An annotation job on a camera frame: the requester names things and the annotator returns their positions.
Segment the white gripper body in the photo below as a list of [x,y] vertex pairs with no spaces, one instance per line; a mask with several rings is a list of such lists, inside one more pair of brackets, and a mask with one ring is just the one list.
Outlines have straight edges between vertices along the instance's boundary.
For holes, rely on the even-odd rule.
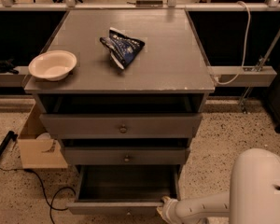
[[178,200],[176,199],[171,199],[169,202],[163,203],[162,206],[163,220],[166,221],[168,224],[181,224],[181,220],[175,212],[175,208],[177,204],[178,204]]

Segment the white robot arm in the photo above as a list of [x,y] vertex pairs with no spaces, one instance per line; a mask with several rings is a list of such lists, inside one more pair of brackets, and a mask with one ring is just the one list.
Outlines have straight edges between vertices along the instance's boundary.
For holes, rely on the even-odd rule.
[[168,224],[209,224],[210,217],[226,217],[229,224],[280,224],[280,157],[251,148],[236,159],[228,191],[162,200],[158,213]]

